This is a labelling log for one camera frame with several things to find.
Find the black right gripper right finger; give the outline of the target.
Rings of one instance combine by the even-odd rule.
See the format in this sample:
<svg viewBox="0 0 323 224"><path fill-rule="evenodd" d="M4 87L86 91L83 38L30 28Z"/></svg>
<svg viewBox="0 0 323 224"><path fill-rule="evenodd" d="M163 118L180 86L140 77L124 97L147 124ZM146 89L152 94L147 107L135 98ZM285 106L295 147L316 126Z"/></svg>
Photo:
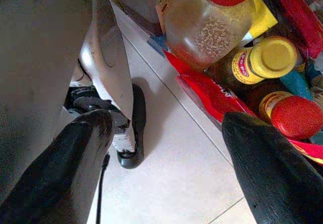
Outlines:
<svg viewBox="0 0 323 224"><path fill-rule="evenodd" d="M226 113L222 135L257 223L322 223L321 165L246 113Z"/></svg>

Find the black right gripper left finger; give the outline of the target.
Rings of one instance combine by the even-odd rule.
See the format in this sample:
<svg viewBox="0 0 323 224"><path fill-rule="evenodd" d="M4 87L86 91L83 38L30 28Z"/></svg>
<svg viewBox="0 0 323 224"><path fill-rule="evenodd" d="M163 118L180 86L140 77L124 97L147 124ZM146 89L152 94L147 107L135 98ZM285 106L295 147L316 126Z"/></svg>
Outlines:
<svg viewBox="0 0 323 224"><path fill-rule="evenodd" d="M86 223L113 138L104 109L67 124L1 205L1 223Z"/></svg>

